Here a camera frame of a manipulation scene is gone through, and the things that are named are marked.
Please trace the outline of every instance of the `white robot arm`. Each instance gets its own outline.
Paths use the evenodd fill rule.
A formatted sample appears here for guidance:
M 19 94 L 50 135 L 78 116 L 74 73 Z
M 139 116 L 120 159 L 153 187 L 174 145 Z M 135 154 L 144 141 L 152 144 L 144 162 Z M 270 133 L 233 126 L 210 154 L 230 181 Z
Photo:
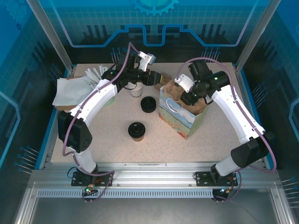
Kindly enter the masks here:
M 185 90 L 181 100 L 187 105 L 193 105 L 199 98 L 204 98 L 206 101 L 206 97 L 209 97 L 211 102 L 215 102 L 225 113 L 241 143 L 241 146 L 233 149 L 227 158 L 211 167 L 211 176 L 217 183 L 221 177 L 245 168 L 268 154 L 269 151 L 256 130 L 267 141 L 271 140 L 273 135 L 265 133 L 264 128 L 251 116 L 237 94 L 235 95 L 236 100 L 233 98 L 229 78 L 225 72 L 213 74 L 204 61 L 194 62 L 189 65 L 189 70 L 195 82 L 184 74 L 175 79 L 175 83 Z M 243 113 L 255 125 L 256 130 L 252 128 Z
M 130 61 L 126 64 L 121 76 L 113 83 L 110 83 L 116 74 L 119 72 L 123 64 L 121 58 L 116 69 L 110 68 L 107 70 L 96 88 L 83 100 L 81 104 L 73 108 L 69 113 L 61 112 L 58 116 L 58 136 L 64 141 L 66 130 L 72 119 L 77 115 L 77 118 L 71 128 L 70 135 L 67 140 L 67 147 L 73 152 L 75 160 L 80 167 L 92 173 L 96 169 L 96 163 L 93 160 L 91 150 L 89 148 L 92 136 L 88 130 L 92 119 L 103 107 L 103 105 L 112 97 L 114 97 L 128 82 L 142 82 L 144 85 L 155 85 L 161 82 L 162 76 L 154 71 L 147 69 L 148 64 L 152 64 L 155 60 L 152 54 L 139 52 L 138 56 L 131 56 Z M 139 63 L 137 68 L 134 68 L 135 62 Z

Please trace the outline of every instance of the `tabletop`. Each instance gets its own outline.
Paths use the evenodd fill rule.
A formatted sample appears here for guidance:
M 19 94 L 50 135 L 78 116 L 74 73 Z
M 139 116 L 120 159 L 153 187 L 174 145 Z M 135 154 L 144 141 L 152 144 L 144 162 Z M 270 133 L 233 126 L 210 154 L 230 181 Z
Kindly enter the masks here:
M 213 73 L 223 70 L 215 63 L 207 63 Z M 101 64 L 78 64 L 75 76 L 85 75 L 85 70 Z M 172 77 L 182 63 L 155 63 L 148 68 Z M 232 63 L 224 63 L 232 74 L 237 94 L 242 99 Z M 182 72 L 191 77 L 186 66 Z M 152 96 L 157 108 L 152 113 L 142 111 L 140 101 Z M 141 122 L 146 127 L 144 139 L 135 142 L 128 134 L 133 122 Z M 122 89 L 111 105 L 104 106 L 89 126 L 93 136 L 90 145 L 96 162 L 203 162 L 220 161 L 230 151 L 240 146 L 237 135 L 216 103 L 212 103 L 195 133 L 185 140 L 174 129 L 159 118 L 159 91 L 153 86 L 143 86 L 142 96 L 134 98 L 129 90 Z M 72 162 L 72 156 L 62 156 L 63 143 L 57 138 L 51 162 Z

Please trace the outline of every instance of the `floor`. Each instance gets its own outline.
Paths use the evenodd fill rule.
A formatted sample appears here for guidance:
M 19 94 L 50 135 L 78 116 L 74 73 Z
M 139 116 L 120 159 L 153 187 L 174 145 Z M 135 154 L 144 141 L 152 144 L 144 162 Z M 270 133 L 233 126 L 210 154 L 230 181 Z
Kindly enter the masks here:
M 242 190 L 233 203 L 211 199 L 38 199 L 30 224 L 275 224 L 267 191 Z

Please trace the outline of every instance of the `black cup lid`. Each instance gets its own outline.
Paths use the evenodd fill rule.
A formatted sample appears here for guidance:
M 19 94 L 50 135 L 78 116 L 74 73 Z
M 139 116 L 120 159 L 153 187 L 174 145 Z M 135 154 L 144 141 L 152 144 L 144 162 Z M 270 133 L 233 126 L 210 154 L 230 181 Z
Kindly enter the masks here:
M 146 113 L 152 113 L 156 109 L 156 100 L 153 97 L 145 97 L 141 100 L 141 108 Z
M 128 132 L 134 139 L 141 138 L 145 134 L 145 126 L 140 122 L 134 122 L 129 126 Z

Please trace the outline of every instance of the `crumpled paper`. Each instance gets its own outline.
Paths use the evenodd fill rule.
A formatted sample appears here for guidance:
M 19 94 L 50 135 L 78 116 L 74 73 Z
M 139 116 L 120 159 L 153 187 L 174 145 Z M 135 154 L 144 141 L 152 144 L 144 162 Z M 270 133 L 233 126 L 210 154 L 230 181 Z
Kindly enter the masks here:
M 80 104 L 96 87 L 97 83 L 88 76 L 57 80 L 57 92 L 54 106 L 71 106 Z

